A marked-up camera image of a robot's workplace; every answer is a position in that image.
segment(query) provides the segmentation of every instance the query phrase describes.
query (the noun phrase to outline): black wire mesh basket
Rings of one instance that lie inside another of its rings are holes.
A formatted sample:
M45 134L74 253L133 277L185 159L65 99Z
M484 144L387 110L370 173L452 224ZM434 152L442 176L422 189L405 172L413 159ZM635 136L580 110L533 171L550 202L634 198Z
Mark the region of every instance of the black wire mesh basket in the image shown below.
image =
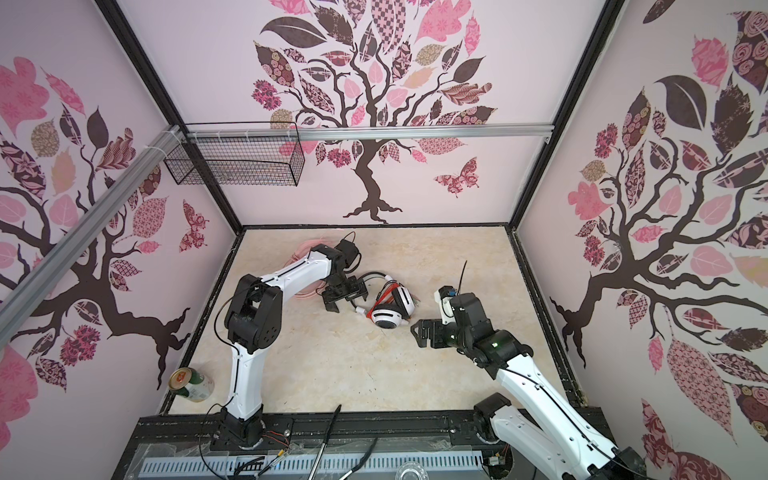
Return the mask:
M268 124L269 130L198 131L189 133L165 158L165 166L179 185L203 184L194 161L204 161L221 185L299 184L304 152L294 122L248 122ZM193 129L200 125L187 124Z

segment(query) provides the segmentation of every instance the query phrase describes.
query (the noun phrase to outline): wall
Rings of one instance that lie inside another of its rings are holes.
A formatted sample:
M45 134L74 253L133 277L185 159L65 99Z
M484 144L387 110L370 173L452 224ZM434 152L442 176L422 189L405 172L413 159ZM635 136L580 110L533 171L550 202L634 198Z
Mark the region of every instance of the wall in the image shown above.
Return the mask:
M165 121L87 0L4 5L0 41L5 297ZM0 354L3 478L111 475L232 239L204 187L143 182Z
M765 11L631 2L521 225L590 404L653 478L766 476Z
M552 121L603 2L121 4L187 122L375 127ZM305 142L298 188L224 191L244 223L503 222L539 142L384 139L362 142L360 157L352 141ZM398 160L380 159L382 147ZM332 167L323 152L335 149ZM459 175L472 158L476 182ZM458 197L435 181L443 175Z

